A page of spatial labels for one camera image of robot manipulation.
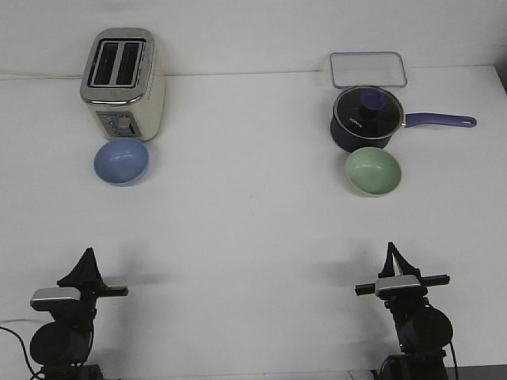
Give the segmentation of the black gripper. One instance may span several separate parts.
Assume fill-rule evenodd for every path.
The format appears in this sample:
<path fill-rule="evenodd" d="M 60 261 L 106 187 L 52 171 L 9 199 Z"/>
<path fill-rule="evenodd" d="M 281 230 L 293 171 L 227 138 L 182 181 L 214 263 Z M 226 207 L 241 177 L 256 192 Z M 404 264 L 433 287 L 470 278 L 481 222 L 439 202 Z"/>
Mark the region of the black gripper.
<path fill-rule="evenodd" d="M 127 286 L 110 287 L 103 282 L 91 247 L 85 250 L 71 272 L 57 281 L 57 285 L 79 292 L 77 300 L 64 302 L 61 317 L 64 321 L 93 321 L 97 315 L 99 298 L 128 295 Z"/>
<path fill-rule="evenodd" d="M 420 280 L 421 286 L 388 292 L 388 297 L 384 296 L 379 298 L 385 302 L 403 302 L 407 304 L 413 303 L 424 305 L 428 303 L 426 295 L 428 294 L 429 287 L 444 286 L 450 283 L 451 277 L 449 275 L 431 275 L 419 278 L 420 269 L 411 265 L 399 252 L 398 248 L 392 241 L 387 244 L 386 260 L 377 279 L 395 276 L 394 262 L 396 263 L 401 276 L 416 276 Z M 375 295 L 375 282 L 358 284 L 355 286 L 354 291 L 357 296 Z"/>

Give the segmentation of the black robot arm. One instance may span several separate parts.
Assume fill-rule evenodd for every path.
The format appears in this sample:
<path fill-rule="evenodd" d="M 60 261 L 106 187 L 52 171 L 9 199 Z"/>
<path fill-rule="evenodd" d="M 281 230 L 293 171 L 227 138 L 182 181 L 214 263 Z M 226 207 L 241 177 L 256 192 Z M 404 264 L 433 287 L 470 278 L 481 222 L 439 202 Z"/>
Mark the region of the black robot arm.
<path fill-rule="evenodd" d="M 450 283 L 449 275 L 423 276 L 419 268 L 387 244 L 386 260 L 374 283 L 355 286 L 358 296 L 374 295 L 391 312 L 401 353 L 389 355 L 376 379 L 447 379 L 445 346 L 452 346 L 449 318 L 432 306 L 428 288 Z"/>
<path fill-rule="evenodd" d="M 103 379 L 99 365 L 88 364 L 95 335 L 99 298 L 125 297 L 126 286 L 105 284 L 91 247 L 56 287 L 36 290 L 30 306 L 50 313 L 53 321 L 40 327 L 29 345 L 44 379 Z"/>

